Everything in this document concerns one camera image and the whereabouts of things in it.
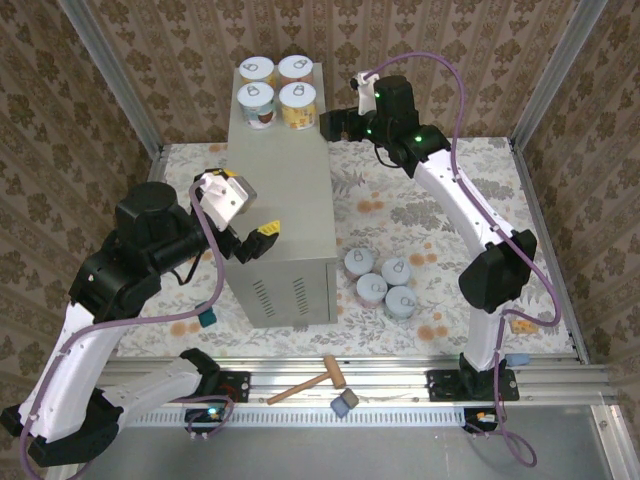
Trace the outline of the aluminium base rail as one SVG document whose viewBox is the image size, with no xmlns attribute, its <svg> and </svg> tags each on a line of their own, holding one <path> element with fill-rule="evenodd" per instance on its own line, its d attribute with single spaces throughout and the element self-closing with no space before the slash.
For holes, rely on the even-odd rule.
<svg viewBox="0 0 640 480">
<path fill-rule="evenodd" d="M 98 381 L 100 386 L 131 382 L 167 366 L 170 357 L 119 357 L 110 360 Z M 455 369 L 458 360 L 444 357 L 340 357 L 340 368 L 351 388 L 367 406 L 427 406 L 427 373 Z M 284 390 L 321 374 L 318 357 L 227 357 L 223 370 L 251 373 L 249 404 L 257 406 Z M 585 365 L 568 356 L 535 355 L 530 363 L 513 368 L 520 399 L 512 406 L 612 404 L 615 389 L 605 368 Z"/>
</svg>

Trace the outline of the teal coconut label can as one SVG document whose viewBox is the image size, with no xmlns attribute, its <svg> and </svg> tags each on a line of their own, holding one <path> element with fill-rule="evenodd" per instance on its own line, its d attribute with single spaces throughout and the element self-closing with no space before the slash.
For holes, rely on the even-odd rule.
<svg viewBox="0 0 640 480">
<path fill-rule="evenodd" d="M 274 89 L 265 82 L 250 82 L 243 85 L 236 99 L 246 124 L 255 130 L 268 128 L 276 116 Z"/>
</svg>

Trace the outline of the grey metal panel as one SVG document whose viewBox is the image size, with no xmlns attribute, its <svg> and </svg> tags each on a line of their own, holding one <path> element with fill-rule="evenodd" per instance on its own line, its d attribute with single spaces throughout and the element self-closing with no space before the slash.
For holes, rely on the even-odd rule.
<svg viewBox="0 0 640 480">
<path fill-rule="evenodd" d="M 78 480 L 615 480 L 588 407 L 518 407 L 507 427 L 533 447 L 521 465 L 500 436 L 460 427 L 239 428 L 207 440 L 131 428 Z"/>
</svg>

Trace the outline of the yellow patterned label can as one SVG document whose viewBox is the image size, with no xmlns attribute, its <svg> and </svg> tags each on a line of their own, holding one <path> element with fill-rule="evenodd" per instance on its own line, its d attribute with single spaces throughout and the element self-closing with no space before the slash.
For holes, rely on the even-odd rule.
<svg viewBox="0 0 640 480">
<path fill-rule="evenodd" d="M 281 88 L 279 101 L 286 126 L 293 130 L 306 130 L 315 125 L 316 89 L 306 82 L 292 82 Z"/>
</svg>

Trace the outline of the blue label tin can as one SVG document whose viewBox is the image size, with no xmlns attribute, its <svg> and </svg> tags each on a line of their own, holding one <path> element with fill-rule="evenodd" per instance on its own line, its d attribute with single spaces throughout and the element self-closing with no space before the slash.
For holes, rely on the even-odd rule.
<svg viewBox="0 0 640 480">
<path fill-rule="evenodd" d="M 407 286 L 412 276 L 408 260 L 402 257 L 386 260 L 380 272 L 385 282 L 391 287 Z"/>
<path fill-rule="evenodd" d="M 407 286 L 395 286 L 388 290 L 384 299 L 386 315 L 395 321 L 406 321 L 416 311 L 417 297 Z"/>
</svg>

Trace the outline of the aluminium frame post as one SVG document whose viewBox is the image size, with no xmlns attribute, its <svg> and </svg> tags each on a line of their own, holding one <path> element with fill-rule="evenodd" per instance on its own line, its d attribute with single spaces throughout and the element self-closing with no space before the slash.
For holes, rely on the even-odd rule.
<svg viewBox="0 0 640 480">
<path fill-rule="evenodd" d="M 117 58 L 89 5 L 85 0 L 59 0 L 59 3 L 138 139 L 149 156 L 155 159 L 164 145 L 160 133 L 147 115 L 139 95 L 134 91 L 125 72 L 124 62 Z"/>
<path fill-rule="evenodd" d="M 608 0 L 579 1 L 511 135 L 514 147 L 522 150 L 533 136 L 607 2 Z"/>
</svg>

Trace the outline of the small controller board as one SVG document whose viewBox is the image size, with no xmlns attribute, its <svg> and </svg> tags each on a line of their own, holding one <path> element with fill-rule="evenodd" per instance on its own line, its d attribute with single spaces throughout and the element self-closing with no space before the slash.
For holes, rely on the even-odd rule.
<svg viewBox="0 0 640 480">
<path fill-rule="evenodd" d="M 233 413 L 231 407 L 191 408 L 185 413 L 186 431 L 191 437 L 210 437 L 221 429 Z"/>
<path fill-rule="evenodd" d="M 465 408 L 463 414 L 463 429 L 470 434 L 484 434 L 498 428 L 498 418 L 493 408 Z"/>
</svg>

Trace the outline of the wooden mallet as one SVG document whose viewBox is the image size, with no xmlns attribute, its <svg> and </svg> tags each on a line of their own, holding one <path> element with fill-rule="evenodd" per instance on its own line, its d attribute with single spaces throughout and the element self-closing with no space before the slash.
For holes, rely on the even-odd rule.
<svg viewBox="0 0 640 480">
<path fill-rule="evenodd" d="M 281 392 L 271 398 L 269 398 L 266 403 L 268 405 L 273 405 L 281 402 L 297 393 L 308 390 L 316 385 L 322 383 L 323 381 L 330 381 L 335 389 L 341 389 L 346 387 L 346 380 L 341 371 L 341 368 L 338 364 L 338 361 L 335 356 L 327 355 L 323 358 L 323 364 L 325 366 L 325 372 L 320 374 L 312 379 L 309 379 L 299 385 L 289 388 L 288 390 Z"/>
</svg>

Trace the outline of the pink label tin can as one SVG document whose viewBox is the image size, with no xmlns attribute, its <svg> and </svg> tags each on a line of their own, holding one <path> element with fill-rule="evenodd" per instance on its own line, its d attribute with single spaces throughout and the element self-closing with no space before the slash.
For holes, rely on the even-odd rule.
<svg viewBox="0 0 640 480">
<path fill-rule="evenodd" d="M 350 280 L 356 280 L 363 275 L 371 273 L 374 264 L 375 259 L 370 249 L 350 249 L 344 258 L 345 275 Z"/>
<path fill-rule="evenodd" d="M 385 299 L 387 292 L 387 282 L 375 273 L 362 275 L 356 282 L 356 297 L 363 308 L 378 307 Z"/>
</svg>

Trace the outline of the floral tablecloth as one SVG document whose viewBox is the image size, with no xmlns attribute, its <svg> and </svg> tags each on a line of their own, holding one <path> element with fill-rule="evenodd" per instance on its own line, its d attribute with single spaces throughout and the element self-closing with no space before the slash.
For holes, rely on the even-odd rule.
<svg viewBox="0 0 640 480">
<path fill-rule="evenodd" d="M 469 307 L 457 278 L 468 262 L 467 249 L 433 197 L 403 172 L 383 167 L 373 147 L 362 143 L 329 145 L 334 199 L 337 268 L 336 324 L 253 328 L 231 289 L 214 305 L 217 323 L 201 327 L 197 318 L 132 328 L 121 339 L 122 357 L 174 357 L 199 348 L 215 359 L 233 356 L 458 356 L 467 341 Z M 227 145 L 174 144 L 165 150 L 165 179 L 188 199 L 193 176 L 204 168 L 227 166 Z M 525 189 L 513 155 L 503 138 L 458 142 L 458 162 L 490 205 L 517 230 L 535 231 Z M 411 267 L 409 286 L 417 310 L 406 321 L 391 319 L 383 307 L 364 309 L 356 300 L 355 282 L 343 269 L 351 248 L 369 248 L 376 269 L 391 257 L 405 257 Z M 171 275 L 160 294 L 148 301 L 143 315 L 169 315 L 194 308 L 207 299 L 216 279 L 211 253 L 200 262 L 192 281 L 179 287 Z M 566 324 L 514 333 L 507 324 L 503 352 L 576 356 Z"/>
</svg>

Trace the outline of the yellow orange-fruit label can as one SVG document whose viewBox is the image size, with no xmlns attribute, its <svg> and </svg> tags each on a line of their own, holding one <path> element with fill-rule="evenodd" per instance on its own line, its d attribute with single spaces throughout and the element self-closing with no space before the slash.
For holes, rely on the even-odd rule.
<svg viewBox="0 0 640 480">
<path fill-rule="evenodd" d="M 238 71 L 244 84 L 262 82 L 276 88 L 275 64 L 267 57 L 249 57 L 240 63 Z"/>
</svg>

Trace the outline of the grey metal counter box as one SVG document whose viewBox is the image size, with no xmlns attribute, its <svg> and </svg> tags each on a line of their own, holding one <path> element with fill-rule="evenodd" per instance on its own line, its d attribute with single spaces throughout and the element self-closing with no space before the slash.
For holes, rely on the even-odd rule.
<svg viewBox="0 0 640 480">
<path fill-rule="evenodd" d="M 275 244 L 246 264 L 226 262 L 226 281 L 256 328 L 337 321 L 337 249 L 328 144 L 317 125 L 294 130 L 281 117 L 254 130 L 231 104 L 227 168 L 257 197 L 231 225 L 241 238 L 277 221 Z"/>
</svg>

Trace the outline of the peach label tin can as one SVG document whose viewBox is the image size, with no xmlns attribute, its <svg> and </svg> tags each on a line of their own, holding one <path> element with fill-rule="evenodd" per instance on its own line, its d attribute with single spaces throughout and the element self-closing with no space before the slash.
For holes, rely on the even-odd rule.
<svg viewBox="0 0 640 480">
<path fill-rule="evenodd" d="M 281 86 L 302 82 L 313 84 L 313 61 L 305 55 L 290 55 L 278 63 Z"/>
</svg>

